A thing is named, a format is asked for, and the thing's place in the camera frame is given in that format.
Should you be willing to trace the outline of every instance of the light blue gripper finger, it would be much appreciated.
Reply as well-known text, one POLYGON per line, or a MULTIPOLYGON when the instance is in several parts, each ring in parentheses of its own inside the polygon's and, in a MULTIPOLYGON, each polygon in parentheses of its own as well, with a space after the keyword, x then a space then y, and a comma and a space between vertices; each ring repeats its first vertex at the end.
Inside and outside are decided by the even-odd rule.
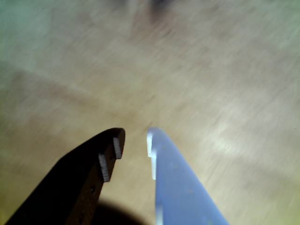
POLYGON ((147 148, 156 180, 157 225, 229 225, 164 131, 149 128, 147 148))

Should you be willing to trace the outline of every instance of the wood grain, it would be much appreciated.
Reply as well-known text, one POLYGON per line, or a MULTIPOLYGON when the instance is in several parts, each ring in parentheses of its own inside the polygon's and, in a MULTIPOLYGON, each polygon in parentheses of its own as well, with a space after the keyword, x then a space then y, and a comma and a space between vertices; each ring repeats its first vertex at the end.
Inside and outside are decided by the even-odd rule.
POLYGON ((55 162, 127 133, 101 198, 155 224, 146 130, 174 140, 231 224, 300 224, 299 4, 0 3, 0 223, 55 162))

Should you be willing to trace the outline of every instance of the blurry object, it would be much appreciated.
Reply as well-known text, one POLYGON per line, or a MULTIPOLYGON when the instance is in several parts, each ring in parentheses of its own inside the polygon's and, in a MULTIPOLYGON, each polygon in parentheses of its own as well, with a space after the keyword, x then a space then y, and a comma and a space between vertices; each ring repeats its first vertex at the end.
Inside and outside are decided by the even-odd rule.
POLYGON ((66 154, 6 224, 89 225, 124 143, 125 130, 112 128, 66 154))
POLYGON ((157 225, 228 225, 172 140, 149 128, 148 156, 156 180, 157 225))

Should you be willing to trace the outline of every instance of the wooden floor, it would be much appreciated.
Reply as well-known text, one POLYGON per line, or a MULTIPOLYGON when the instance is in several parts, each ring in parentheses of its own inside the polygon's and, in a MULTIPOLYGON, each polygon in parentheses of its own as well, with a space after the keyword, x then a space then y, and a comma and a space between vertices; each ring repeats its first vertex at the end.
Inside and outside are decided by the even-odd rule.
POLYGON ((101 198, 155 224, 147 127, 233 225, 300 224, 295 0, 2 0, 0 224, 57 160, 111 127, 101 198))

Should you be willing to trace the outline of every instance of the screw hole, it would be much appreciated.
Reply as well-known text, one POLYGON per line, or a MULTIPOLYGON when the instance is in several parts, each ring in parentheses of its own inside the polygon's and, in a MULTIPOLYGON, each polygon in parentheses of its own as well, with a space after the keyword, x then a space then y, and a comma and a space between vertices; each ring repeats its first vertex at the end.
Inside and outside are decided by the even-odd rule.
POLYGON ((95 185, 93 185, 92 187, 90 187, 90 192, 91 192, 92 194, 95 193, 95 190, 96 190, 95 185))

